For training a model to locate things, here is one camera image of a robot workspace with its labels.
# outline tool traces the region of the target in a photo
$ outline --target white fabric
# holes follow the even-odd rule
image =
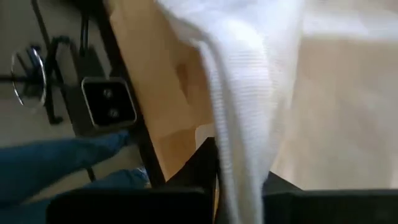
[[[290,105],[302,1],[160,0],[200,49],[232,223],[262,223],[261,186]]]
[[[381,153],[371,168],[386,171],[397,157],[397,1],[303,1],[158,0],[202,54],[232,223],[263,222],[261,185],[280,147],[274,170],[305,189],[385,176],[369,162]]]

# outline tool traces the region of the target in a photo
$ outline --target floor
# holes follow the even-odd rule
[[[60,4],[61,1],[39,0],[47,29],[50,35],[69,35],[78,40],[80,35],[80,15],[74,8]],[[110,66],[103,48],[99,30],[90,23],[90,43],[96,47],[106,73]],[[29,0],[0,1],[0,74],[9,73],[10,56],[16,49],[30,43],[43,44],[39,28]],[[73,72],[68,63],[67,51],[60,49],[58,60],[65,79]],[[14,146],[37,140],[72,138],[74,133],[68,120],[58,90],[54,91],[56,113],[64,118],[58,126],[49,125],[43,108],[35,112],[19,104],[10,84],[0,84],[0,147]],[[119,169],[133,169],[142,165],[139,151],[135,146],[124,148],[118,155],[94,166],[97,179]],[[66,190],[81,187],[90,180],[85,170],[65,177],[53,186],[44,189],[32,200],[49,197]]]

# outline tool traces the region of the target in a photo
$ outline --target denim leg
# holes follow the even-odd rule
[[[143,189],[148,178],[135,169],[119,170],[104,179],[86,185],[86,189]],[[51,199],[41,200],[28,205],[19,205],[0,210],[0,223],[4,224],[45,224],[45,210]]]
[[[0,208],[17,205],[65,175],[114,156],[128,139],[123,131],[0,149]]]

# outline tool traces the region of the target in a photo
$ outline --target black object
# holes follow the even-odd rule
[[[81,83],[81,89],[93,125],[106,128],[112,124],[135,122],[136,112],[123,79],[85,78]]]
[[[87,171],[87,174],[88,174],[88,178],[90,178],[90,181],[94,182],[96,180],[96,177],[95,177],[93,168],[92,167],[87,168],[86,171]]]
[[[285,192],[296,192],[301,191],[300,188],[293,185],[292,183],[280,178],[273,172],[268,173],[267,180],[262,185],[262,193],[266,194],[276,194]]]
[[[202,208],[203,213],[197,214],[196,217],[198,215],[206,217],[206,220],[210,221],[207,223],[211,223],[215,210],[215,189],[219,166],[215,139],[207,138],[184,166],[163,187],[166,189],[178,189],[179,187],[202,189],[204,192],[203,204],[206,207]]]
[[[89,17],[83,11],[81,12],[81,28],[80,28],[80,56],[84,56],[88,49],[88,21]]]
[[[55,51],[55,54],[51,55],[53,58],[49,58],[51,60],[51,62],[48,62],[47,60],[45,61],[45,67],[48,69],[50,69],[49,67],[51,67],[51,68],[53,67],[53,69],[55,70],[55,78],[57,79],[57,81],[59,83],[63,84],[63,78],[61,75],[61,71],[60,71],[57,61],[55,59],[56,52],[57,52],[57,45],[55,45],[55,44],[50,45],[49,33],[47,32],[47,29],[45,28],[44,20],[40,13],[40,9],[39,9],[37,0],[31,0],[31,5],[32,5],[33,11],[35,13],[40,32],[42,33],[42,37],[43,37],[45,48],[47,49],[47,52],[49,52],[49,55],[51,55],[50,52]],[[44,104],[45,110],[47,112],[47,117],[49,118],[50,124],[59,124],[63,121],[63,118],[55,115],[53,98],[52,98],[52,82],[51,82],[52,77],[51,77],[51,73],[47,73],[47,71],[46,71],[46,75],[49,76],[48,79],[50,81],[47,85],[47,99]],[[65,91],[64,90],[61,90],[61,94],[62,94],[62,97],[65,99]]]
[[[82,189],[57,197],[47,223],[211,223],[201,189]]]

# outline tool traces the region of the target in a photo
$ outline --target blue jeans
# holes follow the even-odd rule
[[[116,155],[129,140],[126,131],[94,139],[35,142],[0,149],[0,223],[45,223],[51,199],[21,203],[72,172]],[[120,170],[87,188],[141,189],[147,177],[139,170]]]

